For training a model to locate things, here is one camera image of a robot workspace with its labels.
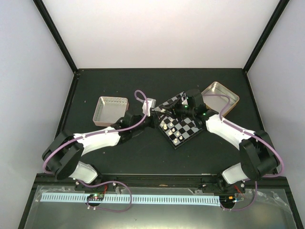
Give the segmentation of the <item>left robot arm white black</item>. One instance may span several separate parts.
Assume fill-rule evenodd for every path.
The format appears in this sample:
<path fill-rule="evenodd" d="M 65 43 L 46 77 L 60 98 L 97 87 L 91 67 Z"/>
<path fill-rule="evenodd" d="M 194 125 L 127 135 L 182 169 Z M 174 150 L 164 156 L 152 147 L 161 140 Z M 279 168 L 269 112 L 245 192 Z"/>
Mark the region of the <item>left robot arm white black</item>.
<path fill-rule="evenodd" d="M 165 109 L 143 109 L 143 114 L 129 111 L 116 123 L 105 129 L 84 134 L 61 132 L 42 155 L 43 169 L 58 180 L 81 180 L 91 190 L 102 186 L 102 178 L 92 165 L 81 162 L 81 157 L 92 151 L 123 144 L 139 135 L 146 128 L 156 128 L 161 123 Z"/>

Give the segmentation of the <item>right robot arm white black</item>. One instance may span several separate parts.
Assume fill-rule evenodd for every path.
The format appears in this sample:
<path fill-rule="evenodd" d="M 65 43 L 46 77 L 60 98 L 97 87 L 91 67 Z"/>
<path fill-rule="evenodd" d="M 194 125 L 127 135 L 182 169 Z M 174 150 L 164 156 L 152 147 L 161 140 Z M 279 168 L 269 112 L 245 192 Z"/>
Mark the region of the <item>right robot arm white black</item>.
<path fill-rule="evenodd" d="M 203 96 L 197 89 L 191 89 L 169 105 L 172 118 L 190 118 L 196 127 L 205 128 L 209 133 L 226 140 L 239 150 L 240 162 L 228 167 L 217 179 L 217 188 L 228 192 L 234 183 L 243 180 L 276 177 L 272 171 L 284 169 L 282 158 L 275 150 L 271 138 L 265 131 L 253 132 L 225 119 L 222 113 L 207 108 Z"/>

